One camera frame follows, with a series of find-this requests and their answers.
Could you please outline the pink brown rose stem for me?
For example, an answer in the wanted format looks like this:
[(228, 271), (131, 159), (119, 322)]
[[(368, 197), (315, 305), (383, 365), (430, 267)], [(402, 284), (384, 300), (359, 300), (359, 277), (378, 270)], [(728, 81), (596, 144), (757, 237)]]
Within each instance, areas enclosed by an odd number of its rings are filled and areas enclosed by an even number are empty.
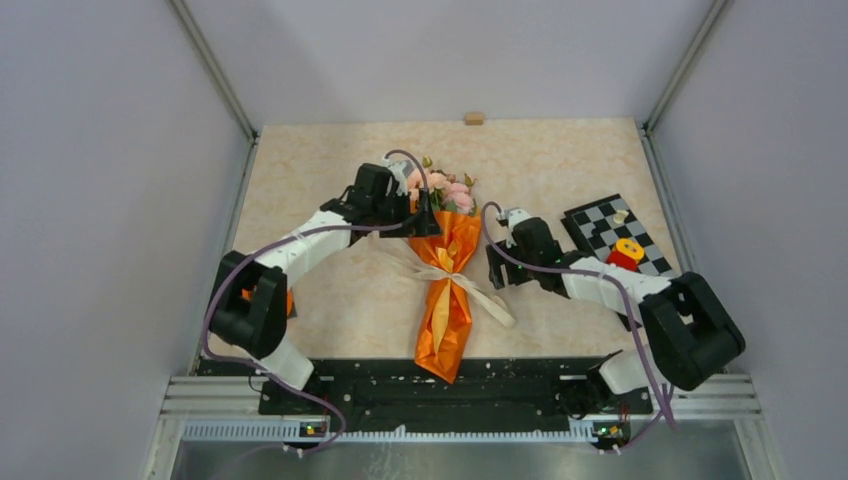
[(423, 173), (417, 167), (414, 167), (406, 179), (407, 189), (412, 202), (416, 202), (419, 199), (420, 190), (425, 186), (428, 187), (430, 193), (435, 193), (436, 191), (443, 192), (450, 185), (450, 181), (444, 173), (432, 170), (433, 161), (429, 156), (425, 155), (422, 158), (421, 165)]

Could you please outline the cream printed ribbon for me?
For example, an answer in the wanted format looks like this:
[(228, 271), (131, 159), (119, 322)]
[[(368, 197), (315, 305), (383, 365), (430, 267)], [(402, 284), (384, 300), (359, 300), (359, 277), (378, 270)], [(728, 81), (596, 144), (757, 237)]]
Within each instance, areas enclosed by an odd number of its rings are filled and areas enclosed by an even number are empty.
[(402, 276), (419, 281), (451, 280), (504, 328), (513, 328), (517, 324), (506, 303), (493, 290), (478, 285), (461, 273), (446, 272), (426, 264), (405, 242), (389, 239), (383, 243), (376, 237), (369, 237), (368, 244), (395, 265)]

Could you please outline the orange yellow wrapping paper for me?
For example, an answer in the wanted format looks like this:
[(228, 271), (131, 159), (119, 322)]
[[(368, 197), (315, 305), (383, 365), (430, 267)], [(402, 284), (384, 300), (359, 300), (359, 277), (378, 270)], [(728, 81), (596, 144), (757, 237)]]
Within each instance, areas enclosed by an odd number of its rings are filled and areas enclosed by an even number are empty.
[[(437, 211), (442, 233), (408, 241), (426, 264), (462, 273), (476, 252), (482, 230), (479, 216)], [(473, 317), (468, 295), (451, 280), (427, 281), (424, 312), (415, 345), (416, 365), (449, 384), (457, 378)]]

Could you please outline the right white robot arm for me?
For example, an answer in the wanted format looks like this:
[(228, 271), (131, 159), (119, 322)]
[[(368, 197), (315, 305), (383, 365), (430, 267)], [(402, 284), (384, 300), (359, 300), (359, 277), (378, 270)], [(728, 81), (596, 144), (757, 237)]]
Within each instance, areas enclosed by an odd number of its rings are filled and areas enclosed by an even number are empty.
[(746, 350), (743, 334), (701, 275), (652, 276), (581, 251), (565, 252), (548, 224), (522, 209), (496, 220), (508, 234), (486, 247), (495, 288), (535, 281), (636, 325), (634, 349), (612, 353), (591, 368), (586, 397), (594, 409), (612, 412), (628, 392), (662, 383), (693, 391)]

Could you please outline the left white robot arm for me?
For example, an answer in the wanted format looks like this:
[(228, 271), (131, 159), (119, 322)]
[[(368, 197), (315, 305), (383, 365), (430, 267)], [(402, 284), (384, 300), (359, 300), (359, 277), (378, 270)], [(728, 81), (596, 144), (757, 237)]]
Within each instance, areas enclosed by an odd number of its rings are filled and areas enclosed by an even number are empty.
[(250, 254), (231, 251), (222, 258), (204, 318), (207, 331), (283, 384), (283, 401), (295, 412), (314, 410), (321, 388), (310, 379), (313, 363), (286, 336), (290, 288), (372, 232), (384, 238), (440, 235), (428, 186), (407, 184), (412, 172), (422, 171), (416, 160), (363, 164), (341, 196), (291, 233)]

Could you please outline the black silver chessboard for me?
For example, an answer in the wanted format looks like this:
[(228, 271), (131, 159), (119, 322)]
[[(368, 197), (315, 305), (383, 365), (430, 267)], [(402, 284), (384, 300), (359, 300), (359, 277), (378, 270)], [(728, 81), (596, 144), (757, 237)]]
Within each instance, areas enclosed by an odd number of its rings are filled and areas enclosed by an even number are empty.
[[(627, 222), (617, 225), (612, 217), (617, 210), (627, 210)], [(680, 272), (662, 253), (642, 222), (620, 194), (572, 208), (563, 213), (561, 223), (578, 250), (596, 257), (602, 263), (620, 238), (630, 238), (645, 250), (639, 262), (639, 273), (650, 276), (674, 278)]]

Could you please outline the red oval toy block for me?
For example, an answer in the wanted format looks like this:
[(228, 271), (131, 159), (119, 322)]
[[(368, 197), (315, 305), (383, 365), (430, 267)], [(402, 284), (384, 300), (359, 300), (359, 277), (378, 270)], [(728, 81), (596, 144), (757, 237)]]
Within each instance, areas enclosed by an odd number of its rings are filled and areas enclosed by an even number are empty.
[(639, 269), (639, 262), (639, 258), (633, 258), (622, 251), (611, 251), (606, 259), (606, 263), (609, 265), (614, 265), (633, 272), (636, 272)]

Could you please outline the small wooden block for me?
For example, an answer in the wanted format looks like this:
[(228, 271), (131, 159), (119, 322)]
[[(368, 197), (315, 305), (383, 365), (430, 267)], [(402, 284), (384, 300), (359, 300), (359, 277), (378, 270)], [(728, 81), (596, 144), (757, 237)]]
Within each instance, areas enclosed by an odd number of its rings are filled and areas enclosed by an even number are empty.
[(482, 126), (486, 121), (486, 116), (483, 112), (467, 112), (463, 116), (463, 123), (466, 126)]

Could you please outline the white chess knight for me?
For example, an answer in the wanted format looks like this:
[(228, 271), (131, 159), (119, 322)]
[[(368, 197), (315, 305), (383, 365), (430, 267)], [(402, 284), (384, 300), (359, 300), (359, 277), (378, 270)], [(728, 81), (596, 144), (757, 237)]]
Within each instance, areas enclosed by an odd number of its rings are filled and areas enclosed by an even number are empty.
[(612, 217), (612, 220), (617, 225), (622, 225), (627, 222), (630, 212), (627, 210), (617, 210)]

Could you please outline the yellow traffic light toy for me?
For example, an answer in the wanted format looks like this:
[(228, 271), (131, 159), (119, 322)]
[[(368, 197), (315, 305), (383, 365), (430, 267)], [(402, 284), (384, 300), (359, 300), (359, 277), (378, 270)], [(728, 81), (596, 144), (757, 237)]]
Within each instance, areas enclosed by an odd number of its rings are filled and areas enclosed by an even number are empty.
[(644, 248), (630, 238), (620, 238), (614, 245), (614, 250), (639, 263), (645, 257)]

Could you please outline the orange tape measure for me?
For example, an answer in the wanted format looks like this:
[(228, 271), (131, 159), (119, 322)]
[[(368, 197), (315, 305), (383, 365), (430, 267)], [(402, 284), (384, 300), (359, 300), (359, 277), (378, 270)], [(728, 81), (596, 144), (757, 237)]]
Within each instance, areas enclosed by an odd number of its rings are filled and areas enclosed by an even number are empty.
[(279, 289), (260, 291), (258, 288), (242, 288), (239, 299), (250, 308), (251, 312), (256, 311), (257, 315), (261, 314), (264, 318), (270, 320), (285, 320), (297, 315), (294, 294), (291, 289), (286, 291)]

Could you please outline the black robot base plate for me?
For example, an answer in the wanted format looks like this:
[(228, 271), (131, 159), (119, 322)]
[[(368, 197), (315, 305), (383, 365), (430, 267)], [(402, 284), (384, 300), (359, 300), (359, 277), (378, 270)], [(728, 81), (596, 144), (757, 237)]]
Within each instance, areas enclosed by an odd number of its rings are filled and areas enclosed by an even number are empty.
[(616, 397), (586, 379), (597, 357), (467, 359), (449, 384), (411, 360), (316, 359), (297, 396), (267, 381), (262, 415), (331, 415), (349, 433), (564, 433), (588, 415), (652, 415), (647, 388)]

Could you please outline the aluminium frame rail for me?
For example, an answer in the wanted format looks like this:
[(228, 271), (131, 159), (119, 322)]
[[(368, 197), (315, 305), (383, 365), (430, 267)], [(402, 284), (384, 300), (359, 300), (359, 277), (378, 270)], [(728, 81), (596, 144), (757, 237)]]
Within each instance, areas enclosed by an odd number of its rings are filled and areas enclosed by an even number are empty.
[(639, 389), (605, 406), (588, 400), (580, 375), (466, 374), (455, 384), (382, 372), (323, 375), (312, 399), (264, 378), (175, 377), (161, 407), (145, 475), (167, 479), (178, 445), (191, 438), (329, 442), (609, 442), (642, 444), (658, 435), (658, 397)]

